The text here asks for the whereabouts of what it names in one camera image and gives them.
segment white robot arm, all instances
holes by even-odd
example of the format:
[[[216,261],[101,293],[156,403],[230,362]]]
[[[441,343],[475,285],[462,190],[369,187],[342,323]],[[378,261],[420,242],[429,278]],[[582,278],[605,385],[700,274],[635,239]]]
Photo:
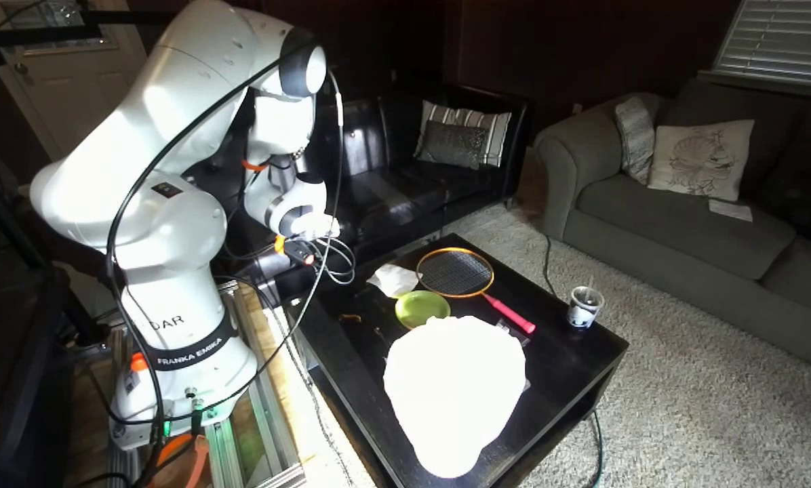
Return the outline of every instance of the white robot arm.
[[[208,272],[224,242],[228,213],[184,171],[220,150],[246,102],[255,108],[245,147],[251,169],[281,155],[297,160],[308,144],[325,56],[323,48],[296,48],[293,41],[296,30],[280,18],[193,0],[116,112],[33,181],[33,206],[57,234],[97,253],[113,243],[124,272],[120,301],[150,353],[165,418],[200,411],[203,422],[216,422],[258,372]],[[325,185],[273,181],[255,171],[245,177],[245,209],[261,224],[276,234],[325,234],[316,231],[323,223],[335,231],[323,217]],[[113,422],[113,442],[147,445],[150,426],[135,419],[155,418],[155,395],[120,383],[112,403],[120,418],[133,419]],[[190,419],[171,422],[171,430],[184,429]]]

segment window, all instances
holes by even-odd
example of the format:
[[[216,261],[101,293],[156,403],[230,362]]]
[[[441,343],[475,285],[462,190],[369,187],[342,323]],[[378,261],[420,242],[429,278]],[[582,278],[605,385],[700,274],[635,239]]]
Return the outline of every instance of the window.
[[[741,0],[711,72],[811,90],[811,0]]]

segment beige carpet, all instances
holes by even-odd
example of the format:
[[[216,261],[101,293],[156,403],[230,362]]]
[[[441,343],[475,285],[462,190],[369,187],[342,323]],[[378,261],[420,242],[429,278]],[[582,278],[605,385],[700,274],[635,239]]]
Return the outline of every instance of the beige carpet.
[[[447,231],[543,285],[546,239],[504,206]],[[597,411],[600,486],[811,486],[811,366],[563,243],[551,248],[563,296],[593,281],[601,326],[628,342]],[[523,486],[582,486],[593,469],[581,422]]]

